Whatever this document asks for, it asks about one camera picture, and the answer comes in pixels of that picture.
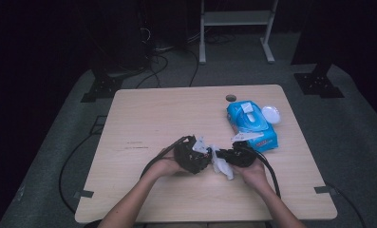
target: white shelf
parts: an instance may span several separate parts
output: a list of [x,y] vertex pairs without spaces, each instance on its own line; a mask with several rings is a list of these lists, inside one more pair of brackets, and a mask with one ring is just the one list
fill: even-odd
[[207,11],[204,26],[268,25],[269,10],[259,11]]

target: blue box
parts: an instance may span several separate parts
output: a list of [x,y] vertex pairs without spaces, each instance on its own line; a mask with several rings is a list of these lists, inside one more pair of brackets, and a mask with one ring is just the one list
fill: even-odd
[[277,148],[277,135],[273,126],[263,116],[261,109],[252,101],[230,103],[227,107],[227,119],[238,133],[261,133],[263,136],[247,140],[247,144],[262,153]]

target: white lid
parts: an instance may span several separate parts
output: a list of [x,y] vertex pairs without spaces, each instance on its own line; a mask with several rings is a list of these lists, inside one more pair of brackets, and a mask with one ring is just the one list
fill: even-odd
[[280,113],[275,106],[264,106],[262,107],[262,115],[265,117],[266,121],[270,124],[280,123]]

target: cable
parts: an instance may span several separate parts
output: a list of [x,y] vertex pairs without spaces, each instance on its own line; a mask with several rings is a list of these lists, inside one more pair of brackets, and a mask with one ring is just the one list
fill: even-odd
[[186,139],[190,138],[189,136],[184,136],[179,138],[177,141],[173,142],[171,145],[167,146],[167,148],[163,149],[158,156],[156,156],[154,159],[152,159],[144,168],[143,171],[141,172],[141,177],[149,170],[149,168],[156,163],[158,160],[163,159],[163,156],[166,155],[170,150],[172,150],[177,144],[182,143]]
[[65,163],[63,164],[62,168],[61,168],[61,173],[60,173],[60,177],[58,179],[58,188],[59,188],[59,192],[60,192],[60,197],[61,197],[61,200],[62,202],[64,203],[64,205],[67,207],[67,209],[69,209],[69,211],[71,211],[73,214],[76,213],[76,210],[73,209],[69,203],[66,201],[65,197],[64,197],[64,193],[63,193],[63,189],[62,189],[62,176],[64,174],[64,170],[65,170],[65,167],[67,165],[67,163],[69,162],[69,160],[72,158],[72,156],[75,154],[75,152],[78,150],[78,148],[84,144],[88,139],[90,139],[91,136],[93,135],[101,135],[100,132],[104,129],[103,127],[93,131],[93,127],[96,125],[97,123],[97,120],[100,118],[100,117],[105,117],[105,116],[98,116],[96,118],[96,122],[93,124],[92,128],[90,129],[90,133],[89,135],[84,138],[81,142],[79,142],[78,145],[76,145],[76,147],[72,150],[72,152],[67,156],[66,158],[66,161]]
[[153,71],[152,74],[150,74],[149,76],[143,78],[143,79],[142,79],[142,80],[136,85],[135,88],[139,88],[139,86],[140,86],[144,81],[146,81],[147,79],[149,79],[150,77],[153,77],[153,76],[156,76],[156,78],[158,79],[158,86],[160,85],[160,79],[159,79],[159,77],[158,77],[157,74],[160,73],[160,72],[162,72],[162,71],[168,66],[168,60],[167,60],[167,58],[165,58],[164,56],[161,56],[161,55],[155,55],[155,56],[157,56],[157,57],[161,57],[161,58],[165,61],[165,65],[164,65],[161,69],[159,69],[158,71]]
[[233,34],[230,34],[232,38],[229,38],[227,34],[212,34],[211,36],[206,36],[205,42],[208,45],[214,45],[214,46],[221,46],[228,44],[230,42],[233,42],[236,39],[236,36]]
[[148,28],[141,28],[141,31],[142,31],[142,30],[147,31],[147,38],[146,38],[146,41],[142,41],[144,44],[147,45],[147,41],[150,40],[150,37],[151,37],[152,33],[150,32],[150,30],[149,30]]
[[276,174],[274,173],[271,165],[269,164],[268,160],[265,158],[265,156],[261,153],[258,153],[256,152],[256,157],[259,158],[262,163],[265,164],[265,166],[268,168],[269,172],[271,173],[271,176],[272,176],[272,180],[273,180],[273,185],[274,185],[274,191],[276,192],[276,194],[280,197],[280,189],[279,189],[279,184],[277,183],[277,178],[276,178]]
[[149,69],[150,69],[150,71],[152,71],[153,74],[155,74],[156,80],[158,81],[158,85],[157,85],[157,87],[161,87],[160,79],[159,79],[158,73],[155,72],[155,70],[153,70],[152,65],[149,66]]
[[192,76],[192,78],[191,78],[191,82],[190,82],[189,85],[188,85],[189,87],[191,87],[192,83],[194,82],[195,76],[197,76],[197,72],[198,72],[198,68],[199,68],[199,59],[198,59],[197,55],[196,55],[192,50],[188,50],[188,51],[191,52],[191,54],[194,55],[195,60],[196,60],[196,62],[197,62],[197,66],[196,66],[196,68],[195,68],[194,75]]
[[366,227],[366,223],[365,221],[363,220],[363,217],[361,215],[361,213],[359,212],[359,210],[357,209],[357,207],[354,205],[353,202],[351,202],[351,200],[343,193],[342,190],[340,190],[339,188],[337,188],[335,185],[329,183],[328,181],[324,180],[325,184],[331,188],[333,188],[337,193],[339,193],[349,204],[350,206],[353,208],[353,210],[356,212],[357,214],[357,217],[359,218],[360,222],[362,223],[362,226],[363,227]]

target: person's left hand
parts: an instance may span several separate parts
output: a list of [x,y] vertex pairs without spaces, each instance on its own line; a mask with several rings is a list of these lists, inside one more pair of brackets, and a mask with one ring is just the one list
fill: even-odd
[[177,172],[187,172],[174,160],[174,148],[165,154],[162,159],[156,161],[147,171],[156,175],[158,178],[170,176]]

